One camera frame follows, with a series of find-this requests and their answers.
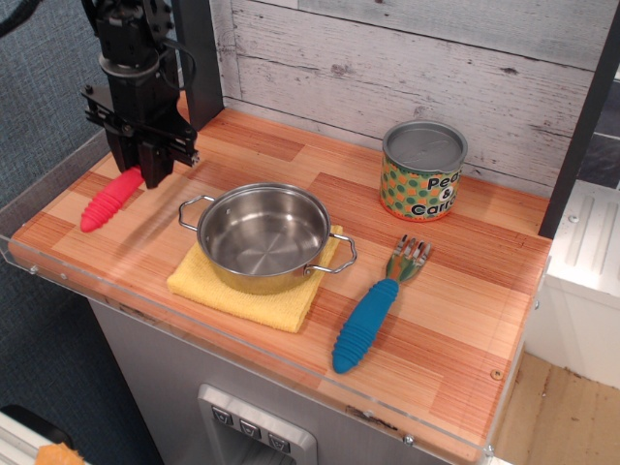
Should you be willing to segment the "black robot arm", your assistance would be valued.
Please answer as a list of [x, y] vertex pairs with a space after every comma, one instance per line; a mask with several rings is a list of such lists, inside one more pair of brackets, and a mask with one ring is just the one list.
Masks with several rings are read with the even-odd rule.
[[181, 77], [177, 59], [193, 55], [170, 38], [174, 24], [164, 1], [85, 1], [82, 7], [108, 79], [84, 86], [86, 117], [105, 129], [118, 169], [138, 169], [153, 189], [175, 163], [192, 167], [199, 160], [197, 132], [177, 109], [196, 75]]

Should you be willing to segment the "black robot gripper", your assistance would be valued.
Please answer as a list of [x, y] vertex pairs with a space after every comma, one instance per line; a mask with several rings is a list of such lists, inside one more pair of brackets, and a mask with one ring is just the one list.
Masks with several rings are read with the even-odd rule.
[[174, 161], [192, 167], [200, 159], [197, 132], [177, 109], [181, 88], [172, 59], [171, 52], [149, 52], [143, 63], [123, 65], [100, 55], [108, 84], [81, 90], [87, 119], [105, 128], [119, 171], [139, 164], [147, 189], [172, 173]]

